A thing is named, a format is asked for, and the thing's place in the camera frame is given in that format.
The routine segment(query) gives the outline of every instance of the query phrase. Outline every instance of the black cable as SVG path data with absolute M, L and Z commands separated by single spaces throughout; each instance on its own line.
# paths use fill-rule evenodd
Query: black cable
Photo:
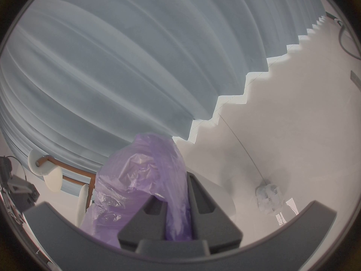
M 27 181 L 25 169 L 24 169 L 24 166 L 22 165 L 22 163 L 14 156 L 7 156 L 7 158 L 14 158 L 19 162 L 19 164 L 21 165 L 21 167 L 23 168 L 23 171 L 24 171 L 25 181 Z
M 340 33 L 339 33 L 339 43 L 340 43 L 342 49 L 343 49 L 347 54 L 351 55 L 352 57 L 354 57 L 354 58 L 356 58 L 356 59 L 358 59 L 358 60 L 361 60 L 360 57 L 352 54 L 352 53 L 349 52 L 345 47 L 343 47 L 342 42 L 341 42 L 341 38 L 342 38 L 342 34 L 344 33 L 345 30 L 346 30 L 345 25 L 342 25 L 342 26 L 341 26 L 341 29 L 340 29 Z

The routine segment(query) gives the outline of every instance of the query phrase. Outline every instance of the curtain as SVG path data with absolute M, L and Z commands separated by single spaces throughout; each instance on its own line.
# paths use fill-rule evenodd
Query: curtain
M 137 133 L 188 139 L 324 14 L 320 0 L 34 0 L 0 56 L 2 133 L 24 165 L 34 148 L 88 171 Z

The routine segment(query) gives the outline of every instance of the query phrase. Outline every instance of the brown wooden frame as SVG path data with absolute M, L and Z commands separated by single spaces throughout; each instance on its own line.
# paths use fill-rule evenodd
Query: brown wooden frame
M 52 156 L 50 155 L 45 155 L 45 156 L 42 156 L 41 158 L 39 158 L 35 164 L 37 167 L 41 166 L 43 163 L 45 163 L 46 161 L 49 161 L 55 165 L 58 165 L 60 166 L 61 168 L 64 168 L 64 169 L 67 169 L 69 171 L 72 171 L 74 173 L 77 173 L 77 174 L 81 174 L 85 177 L 88 177 L 90 178 L 90 183 L 89 183 L 89 191 L 88 191 L 88 197 L 87 197 L 87 203 L 86 203 L 86 209 L 90 206 L 90 200 L 91 200 L 91 196 L 93 194 L 93 189 L 95 188 L 95 174 L 94 173 L 90 173 L 90 172 L 87 172 L 87 171 L 84 171 L 82 169 L 78 169 L 78 168 L 75 168 L 75 167 L 72 167 L 70 165 L 67 165 L 59 160 L 56 160 L 55 158 L 53 158 Z M 87 183 L 84 183 L 84 182 L 81 182 L 81 181 L 78 181 L 78 180 L 75 180 L 73 178 L 69 178 L 65 175 L 63 175 L 63 179 L 68 181 L 68 182 L 71 182 L 71 183 L 75 183 L 77 185 L 86 185 Z

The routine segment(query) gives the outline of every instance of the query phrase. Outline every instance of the black hose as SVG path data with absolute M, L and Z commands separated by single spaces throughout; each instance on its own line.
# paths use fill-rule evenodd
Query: black hose
M 349 52 L 348 50 L 346 50 L 346 48 L 342 45 L 341 38 L 342 38 L 342 34 L 344 33 L 345 29 L 346 29 L 345 25 L 342 25 L 342 26 L 341 26 L 341 29 L 340 29 L 340 33 L 339 33 L 339 43 L 340 43 L 342 49 L 343 49 L 347 54 L 351 55 L 352 57 L 354 57 L 354 58 L 356 58 L 356 59 L 358 59 L 358 60 L 361 60 L 360 57 L 352 54 L 351 52 Z

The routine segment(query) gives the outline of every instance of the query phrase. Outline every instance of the purple plastic bag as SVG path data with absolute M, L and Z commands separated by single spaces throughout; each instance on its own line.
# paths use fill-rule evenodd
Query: purple plastic bag
M 168 202 L 166 239 L 192 239 L 187 172 L 171 138 L 137 134 L 133 143 L 111 155 L 96 175 L 95 200 L 80 228 L 120 247 L 117 234 L 150 195 Z

